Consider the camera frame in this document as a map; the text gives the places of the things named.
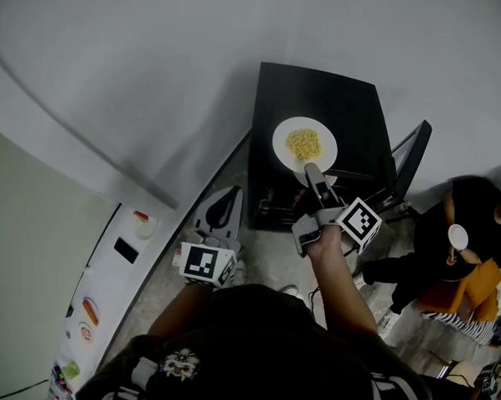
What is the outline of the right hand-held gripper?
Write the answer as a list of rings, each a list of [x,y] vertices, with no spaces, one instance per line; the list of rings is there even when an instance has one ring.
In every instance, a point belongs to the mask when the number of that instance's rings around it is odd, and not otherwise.
[[[381,218],[360,198],[344,204],[316,164],[307,163],[304,171],[316,201],[291,227],[298,254],[305,257],[307,246],[317,242],[328,225],[339,226],[355,242],[351,249],[361,254],[378,234]]]

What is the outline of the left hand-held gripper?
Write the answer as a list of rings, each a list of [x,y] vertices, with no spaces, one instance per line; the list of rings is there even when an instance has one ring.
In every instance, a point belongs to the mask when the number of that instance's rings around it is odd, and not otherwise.
[[[191,284],[223,289],[238,262],[244,191],[230,186],[215,191],[197,207],[194,228],[180,245],[179,274]]]

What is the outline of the person's right hand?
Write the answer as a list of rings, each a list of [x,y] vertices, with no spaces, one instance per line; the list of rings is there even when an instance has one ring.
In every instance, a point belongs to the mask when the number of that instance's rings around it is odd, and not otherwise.
[[[323,253],[341,252],[341,229],[339,226],[326,225],[321,229],[320,238],[310,243],[307,254],[311,259],[320,257]]]

